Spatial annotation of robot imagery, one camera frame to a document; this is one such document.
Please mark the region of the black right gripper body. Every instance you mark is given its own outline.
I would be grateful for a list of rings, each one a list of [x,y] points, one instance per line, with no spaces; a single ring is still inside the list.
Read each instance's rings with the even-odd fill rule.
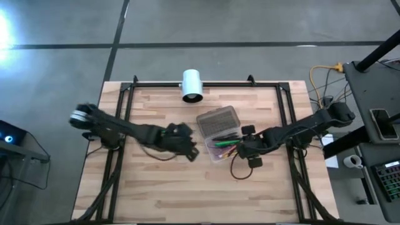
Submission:
[[[269,152],[269,147],[264,138],[261,135],[253,134],[243,135],[236,149],[241,159],[257,157]]]

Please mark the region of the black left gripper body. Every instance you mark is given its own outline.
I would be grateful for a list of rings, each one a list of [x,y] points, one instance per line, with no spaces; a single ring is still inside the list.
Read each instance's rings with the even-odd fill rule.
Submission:
[[[186,123],[171,123],[162,132],[161,148],[172,153],[192,153],[195,146],[192,133],[193,130]]]

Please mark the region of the green marker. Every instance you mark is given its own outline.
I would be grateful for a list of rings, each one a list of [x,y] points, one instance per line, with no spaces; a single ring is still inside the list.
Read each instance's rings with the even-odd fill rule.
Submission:
[[[230,140],[230,141],[221,141],[221,142],[215,142],[214,146],[217,148],[226,148],[227,146],[232,146],[237,143],[240,143],[241,141],[238,140]]]

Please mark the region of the clear plastic supply box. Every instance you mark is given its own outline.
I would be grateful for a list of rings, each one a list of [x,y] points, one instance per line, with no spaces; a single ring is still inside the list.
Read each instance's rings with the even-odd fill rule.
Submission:
[[[239,135],[242,137],[241,123],[232,106],[221,107],[201,114],[197,116],[196,121],[204,138],[206,150],[209,153],[211,161],[214,163],[220,161],[216,161],[216,157],[210,153],[208,147],[214,146],[214,143],[220,141],[213,141],[213,138],[230,135]],[[229,147],[229,150],[236,149],[236,145],[237,144],[227,147]]]

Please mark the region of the white paper sheet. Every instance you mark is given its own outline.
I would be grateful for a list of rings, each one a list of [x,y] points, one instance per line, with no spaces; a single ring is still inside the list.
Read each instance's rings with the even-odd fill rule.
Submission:
[[[325,136],[322,137],[321,141],[322,141],[321,146],[325,147],[326,145],[334,142],[334,136],[332,134],[326,134]],[[334,168],[334,169],[339,168],[338,159],[336,156],[332,156],[326,159],[325,163],[327,168]]]

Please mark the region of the black metal beam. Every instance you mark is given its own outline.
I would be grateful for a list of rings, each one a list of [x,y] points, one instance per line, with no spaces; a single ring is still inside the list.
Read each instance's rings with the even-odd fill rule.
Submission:
[[[374,109],[370,109],[366,114],[362,114],[362,120],[364,126],[348,133],[347,135],[340,137],[334,142],[324,146],[324,158],[328,159],[333,157],[344,150],[353,148],[361,143],[372,143],[377,145],[383,144],[400,144],[400,112],[389,116],[383,123],[394,126],[398,138],[397,139],[384,139],[381,136],[381,132],[375,124],[376,118],[373,116]]]

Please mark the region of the white mug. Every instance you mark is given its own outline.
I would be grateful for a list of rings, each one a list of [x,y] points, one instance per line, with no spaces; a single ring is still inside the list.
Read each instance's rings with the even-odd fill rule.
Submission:
[[[364,167],[362,159],[355,154],[345,157],[343,164],[350,169],[362,169]]]

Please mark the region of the grey equipment cart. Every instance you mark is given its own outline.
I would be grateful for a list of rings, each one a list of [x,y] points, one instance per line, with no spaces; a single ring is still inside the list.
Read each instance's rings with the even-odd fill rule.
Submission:
[[[367,166],[371,182],[385,220],[400,223],[400,198],[388,201],[378,180],[375,166],[400,162],[400,62],[373,64],[366,72],[358,72],[354,64],[344,65],[346,79],[357,104],[366,131],[367,139],[358,145]],[[384,109],[390,117],[396,117],[393,124],[399,136],[396,140],[383,140],[374,125],[372,109]]]

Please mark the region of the black smartphone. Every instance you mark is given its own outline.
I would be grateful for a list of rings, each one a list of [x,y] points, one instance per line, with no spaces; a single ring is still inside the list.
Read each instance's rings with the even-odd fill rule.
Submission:
[[[370,109],[372,121],[382,140],[398,140],[399,136],[394,126],[389,122],[389,114],[385,109]]]

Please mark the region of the backlit keyboard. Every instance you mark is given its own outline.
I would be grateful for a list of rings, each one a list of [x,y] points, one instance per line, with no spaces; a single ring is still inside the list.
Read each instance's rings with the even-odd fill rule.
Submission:
[[[400,201],[400,161],[378,164],[372,170],[387,201]]]

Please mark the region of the black round pole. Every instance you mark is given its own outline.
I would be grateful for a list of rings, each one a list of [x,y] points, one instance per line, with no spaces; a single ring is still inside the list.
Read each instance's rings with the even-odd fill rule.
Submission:
[[[361,73],[364,72],[374,63],[378,62],[378,60],[384,55],[393,50],[398,44],[400,44],[400,29],[396,31],[390,38],[384,41],[371,54],[365,57],[362,61],[358,62],[355,66],[356,70]]]

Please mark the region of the grey side table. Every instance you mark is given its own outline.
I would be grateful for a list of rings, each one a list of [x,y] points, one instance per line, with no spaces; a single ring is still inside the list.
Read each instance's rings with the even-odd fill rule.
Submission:
[[[42,163],[49,162],[49,156],[46,156],[43,153],[38,153],[20,146],[9,144],[4,141],[0,141],[0,152],[6,153],[8,155],[24,156],[28,157],[29,159],[37,159]]]

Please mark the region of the black device with blue light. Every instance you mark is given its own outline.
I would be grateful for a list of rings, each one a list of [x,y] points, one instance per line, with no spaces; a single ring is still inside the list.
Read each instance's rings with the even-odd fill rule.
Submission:
[[[0,120],[0,141],[15,146],[21,146],[27,131]]]

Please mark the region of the black aluminium table frame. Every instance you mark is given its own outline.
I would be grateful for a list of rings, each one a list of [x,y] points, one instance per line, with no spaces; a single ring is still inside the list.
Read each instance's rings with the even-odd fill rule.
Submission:
[[[198,115],[232,106],[241,124],[257,130],[281,126],[312,113],[302,81],[204,83],[204,98],[182,100],[177,82],[104,83],[98,106],[136,124],[186,123],[194,131],[199,156],[194,162],[168,152],[143,151],[133,138],[121,151],[89,145],[72,213],[79,221],[119,166],[116,183],[90,223],[296,223],[309,216],[308,201],[295,188],[285,147],[263,157],[263,166],[248,168],[242,159],[212,162],[198,128]]]

